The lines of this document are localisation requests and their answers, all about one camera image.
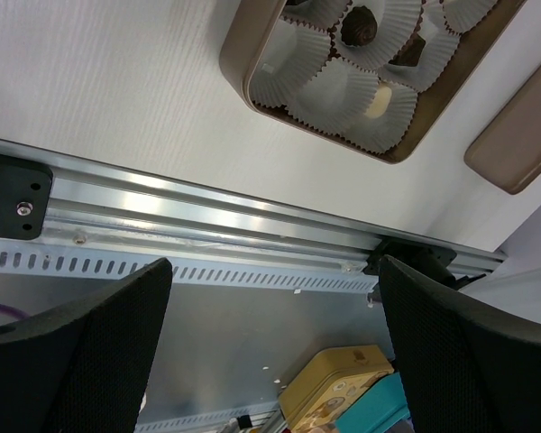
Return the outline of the dark square chocolate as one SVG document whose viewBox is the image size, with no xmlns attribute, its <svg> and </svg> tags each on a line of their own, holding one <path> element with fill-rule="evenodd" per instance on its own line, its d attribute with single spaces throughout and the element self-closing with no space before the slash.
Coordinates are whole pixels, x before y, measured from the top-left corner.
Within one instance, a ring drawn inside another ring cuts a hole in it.
<svg viewBox="0 0 541 433">
<path fill-rule="evenodd" d="M 414 68 L 418 65 L 425 47 L 426 40 L 418 33 L 415 33 L 411 41 L 389 61 L 389 64 L 397 67 Z"/>
</svg>

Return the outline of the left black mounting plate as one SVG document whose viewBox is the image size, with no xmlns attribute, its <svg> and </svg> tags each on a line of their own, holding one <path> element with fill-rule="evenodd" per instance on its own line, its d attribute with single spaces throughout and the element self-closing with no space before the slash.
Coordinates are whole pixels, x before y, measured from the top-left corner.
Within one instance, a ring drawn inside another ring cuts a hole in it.
<svg viewBox="0 0 541 433">
<path fill-rule="evenodd" d="M 0 238 L 40 236 L 52 182 L 47 165 L 0 154 Z"/>
</svg>

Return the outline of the beige box lid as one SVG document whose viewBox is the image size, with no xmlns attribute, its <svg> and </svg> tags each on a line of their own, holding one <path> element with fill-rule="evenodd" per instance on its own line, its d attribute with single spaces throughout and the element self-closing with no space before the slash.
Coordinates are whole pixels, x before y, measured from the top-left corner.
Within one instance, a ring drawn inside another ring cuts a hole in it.
<svg viewBox="0 0 541 433">
<path fill-rule="evenodd" d="M 470 145 L 464 162 L 510 195 L 541 174 L 541 65 Z"/>
</svg>

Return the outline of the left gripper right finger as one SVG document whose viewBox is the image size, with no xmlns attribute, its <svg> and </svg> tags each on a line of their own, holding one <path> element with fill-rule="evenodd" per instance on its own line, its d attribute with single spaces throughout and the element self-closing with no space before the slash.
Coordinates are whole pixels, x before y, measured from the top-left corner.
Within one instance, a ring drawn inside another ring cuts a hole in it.
<svg viewBox="0 0 541 433">
<path fill-rule="evenodd" d="M 416 432 L 541 432 L 541 324 L 390 256 L 379 286 Z"/>
</svg>

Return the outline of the yellow tin box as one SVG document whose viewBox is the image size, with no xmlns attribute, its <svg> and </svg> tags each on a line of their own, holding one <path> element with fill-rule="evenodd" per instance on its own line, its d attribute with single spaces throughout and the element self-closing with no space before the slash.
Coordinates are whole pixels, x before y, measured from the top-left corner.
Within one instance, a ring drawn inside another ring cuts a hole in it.
<svg viewBox="0 0 541 433">
<path fill-rule="evenodd" d="M 333 432 L 335 421 L 378 380 L 394 373 L 376 345 L 317 353 L 279 396 L 291 432 Z"/>
</svg>

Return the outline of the teal box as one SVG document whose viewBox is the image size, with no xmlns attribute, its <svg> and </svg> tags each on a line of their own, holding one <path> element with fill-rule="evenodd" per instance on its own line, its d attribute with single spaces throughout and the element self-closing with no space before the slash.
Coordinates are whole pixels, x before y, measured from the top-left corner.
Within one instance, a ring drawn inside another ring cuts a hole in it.
<svg viewBox="0 0 541 433">
<path fill-rule="evenodd" d="M 335 421 L 335 426 L 341 433 L 386 432 L 409 418 L 400 374 L 393 373 L 377 381 Z"/>
</svg>

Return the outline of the dark round swirl chocolate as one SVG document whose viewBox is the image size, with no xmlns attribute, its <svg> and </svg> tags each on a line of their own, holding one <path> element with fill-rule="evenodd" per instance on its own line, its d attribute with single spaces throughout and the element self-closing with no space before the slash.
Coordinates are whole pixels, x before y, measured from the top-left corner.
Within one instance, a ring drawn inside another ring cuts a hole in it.
<svg viewBox="0 0 541 433">
<path fill-rule="evenodd" d="M 374 41 L 378 32 L 378 22 L 373 12 L 366 6 L 355 6 L 343 19 L 341 40 L 352 47 L 363 47 Z"/>
</svg>

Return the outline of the beige chocolate box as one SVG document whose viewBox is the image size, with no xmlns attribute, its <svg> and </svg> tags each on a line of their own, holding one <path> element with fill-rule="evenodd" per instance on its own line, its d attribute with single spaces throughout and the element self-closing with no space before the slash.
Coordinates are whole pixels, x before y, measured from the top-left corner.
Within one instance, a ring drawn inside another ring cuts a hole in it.
<svg viewBox="0 0 541 433">
<path fill-rule="evenodd" d="M 300 23 L 282 15 L 282 9 L 286 2 L 243 1 L 240 3 L 219 57 L 220 69 L 226 80 L 253 112 L 390 164 L 406 160 L 416 149 L 425 134 L 454 98 L 456 92 L 472 74 L 521 7 L 519 1 L 498 1 L 487 16 L 470 31 L 463 34 L 452 32 L 460 37 L 458 48 L 437 81 L 426 91 L 418 93 L 417 106 L 409 129 L 398 145 L 383 154 L 375 154 L 347 142 L 343 138 L 343 133 L 321 134 L 317 130 L 300 123 L 289 115 L 287 106 L 266 107 L 251 100 L 249 95 L 250 81 L 276 22 L 283 19 Z M 443 23 L 446 29 L 451 32 L 447 28 L 440 2 L 424 1 L 422 18 L 415 33 L 421 28 L 424 14 L 433 23 Z M 303 24 L 318 29 L 310 24 Z M 330 37 L 331 46 L 326 62 L 335 58 L 347 60 L 335 50 L 333 27 L 328 30 L 318 29 L 326 32 Z"/>
</svg>

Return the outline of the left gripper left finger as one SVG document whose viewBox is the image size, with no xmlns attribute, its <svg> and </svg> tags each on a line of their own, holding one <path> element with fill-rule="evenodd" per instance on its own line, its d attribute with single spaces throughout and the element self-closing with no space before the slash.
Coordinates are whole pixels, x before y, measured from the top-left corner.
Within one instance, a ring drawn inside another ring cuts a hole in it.
<svg viewBox="0 0 541 433">
<path fill-rule="evenodd" d="M 0 432 L 132 432 L 172 287 L 166 258 L 0 326 Z"/>
</svg>

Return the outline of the white paper cup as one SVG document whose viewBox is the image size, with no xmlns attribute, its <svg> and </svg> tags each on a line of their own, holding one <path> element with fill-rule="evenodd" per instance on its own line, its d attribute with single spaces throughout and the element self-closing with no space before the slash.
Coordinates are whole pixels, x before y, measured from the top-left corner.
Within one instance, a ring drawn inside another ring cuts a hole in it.
<svg viewBox="0 0 541 433">
<path fill-rule="evenodd" d="M 328 30 L 339 21 L 349 4 L 348 0 L 287 1 L 282 15 L 321 30 Z"/>
<path fill-rule="evenodd" d="M 286 106 L 326 63 L 330 37 L 303 23 L 279 19 L 253 72 L 249 95 L 266 106 Z"/>
<path fill-rule="evenodd" d="M 384 66 L 416 32 L 424 1 L 351 1 L 333 27 L 333 45 L 343 58 L 363 68 L 375 70 Z M 355 6 L 368 7 L 378 22 L 376 38 L 367 46 L 352 47 L 341 40 L 343 19 Z"/>
<path fill-rule="evenodd" d="M 497 0 L 444 0 L 440 4 L 447 28 L 463 34 L 474 28 L 498 3 Z"/>
<path fill-rule="evenodd" d="M 380 83 L 387 84 L 393 91 L 386 113 L 369 119 L 364 114 L 367 107 L 343 133 L 347 142 L 375 154 L 383 154 L 399 144 L 409 129 L 418 101 L 418 92 L 412 88 L 393 82 Z"/>
<path fill-rule="evenodd" d="M 417 32 L 426 42 L 415 67 L 395 66 L 390 63 L 378 69 L 379 77 L 415 89 L 422 93 L 429 89 L 454 56 L 460 37 L 449 32 L 443 23 L 433 23 L 425 14 Z"/>
<path fill-rule="evenodd" d="M 378 84 L 376 73 L 331 59 L 290 99 L 287 111 L 321 134 L 341 134 L 366 111 Z"/>
</svg>

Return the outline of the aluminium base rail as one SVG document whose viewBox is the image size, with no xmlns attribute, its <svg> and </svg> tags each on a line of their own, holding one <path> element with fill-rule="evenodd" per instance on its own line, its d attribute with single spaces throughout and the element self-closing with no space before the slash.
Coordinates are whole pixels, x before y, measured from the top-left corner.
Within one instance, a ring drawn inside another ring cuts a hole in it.
<svg viewBox="0 0 541 433">
<path fill-rule="evenodd" d="M 364 273 L 384 240 L 441 242 L 0 140 L 0 154 L 53 173 L 41 234 L 0 247 L 86 250 Z"/>
</svg>

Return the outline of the white chocolate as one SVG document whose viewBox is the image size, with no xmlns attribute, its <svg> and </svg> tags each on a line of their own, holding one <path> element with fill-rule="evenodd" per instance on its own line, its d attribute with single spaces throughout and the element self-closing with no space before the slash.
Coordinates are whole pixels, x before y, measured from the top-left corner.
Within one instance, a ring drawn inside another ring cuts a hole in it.
<svg viewBox="0 0 541 433">
<path fill-rule="evenodd" d="M 374 99 L 364 113 L 365 116 L 369 119 L 377 119 L 383 116 L 389 107 L 392 95 L 392 88 L 385 83 L 380 83 L 376 90 Z"/>
</svg>

